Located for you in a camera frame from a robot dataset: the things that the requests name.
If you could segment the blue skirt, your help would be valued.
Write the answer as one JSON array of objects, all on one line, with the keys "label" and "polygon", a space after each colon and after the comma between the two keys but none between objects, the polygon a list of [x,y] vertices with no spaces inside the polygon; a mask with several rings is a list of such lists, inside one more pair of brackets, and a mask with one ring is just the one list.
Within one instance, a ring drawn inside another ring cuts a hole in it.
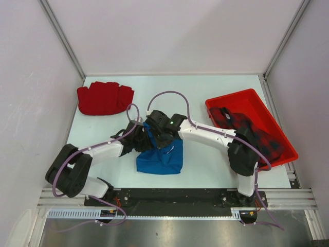
[{"label": "blue skirt", "polygon": [[152,147],[137,156],[137,171],[156,175],[179,174],[183,167],[183,141],[180,139],[174,140],[168,146],[158,148],[151,133],[151,127],[146,123],[143,125],[146,128]]}]

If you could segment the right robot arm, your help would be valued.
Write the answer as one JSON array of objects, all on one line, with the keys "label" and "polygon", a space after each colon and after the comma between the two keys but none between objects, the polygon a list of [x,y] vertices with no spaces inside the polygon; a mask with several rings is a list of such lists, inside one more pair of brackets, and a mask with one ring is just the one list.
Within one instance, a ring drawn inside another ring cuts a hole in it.
[{"label": "right robot arm", "polygon": [[229,166],[237,175],[237,201],[250,206],[256,199],[255,177],[260,159],[255,140],[247,129],[218,129],[191,121],[185,115],[168,117],[164,112],[147,112],[145,120],[155,139],[156,147],[164,148],[175,140],[191,141],[213,147],[228,155]]}]

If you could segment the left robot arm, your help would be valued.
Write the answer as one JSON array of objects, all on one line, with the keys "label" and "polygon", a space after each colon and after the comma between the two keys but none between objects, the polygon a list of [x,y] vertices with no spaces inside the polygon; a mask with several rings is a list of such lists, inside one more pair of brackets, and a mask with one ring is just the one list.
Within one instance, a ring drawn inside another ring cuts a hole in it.
[{"label": "left robot arm", "polygon": [[72,144],[63,146],[45,179],[52,185],[52,193],[56,198],[93,196],[101,205],[107,206],[114,199],[113,192],[109,190],[110,184],[101,178],[90,177],[90,168],[133,150],[144,152],[152,148],[146,126],[131,120],[126,129],[103,143],[81,149]]}]

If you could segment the red pleated skirt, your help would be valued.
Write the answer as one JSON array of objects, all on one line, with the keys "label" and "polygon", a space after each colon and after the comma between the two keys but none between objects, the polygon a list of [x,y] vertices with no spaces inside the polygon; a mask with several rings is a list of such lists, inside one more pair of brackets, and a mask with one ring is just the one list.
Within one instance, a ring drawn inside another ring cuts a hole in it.
[{"label": "red pleated skirt", "polygon": [[132,103],[134,90],[117,82],[95,81],[77,88],[78,109],[84,115],[107,116],[124,112]]}]

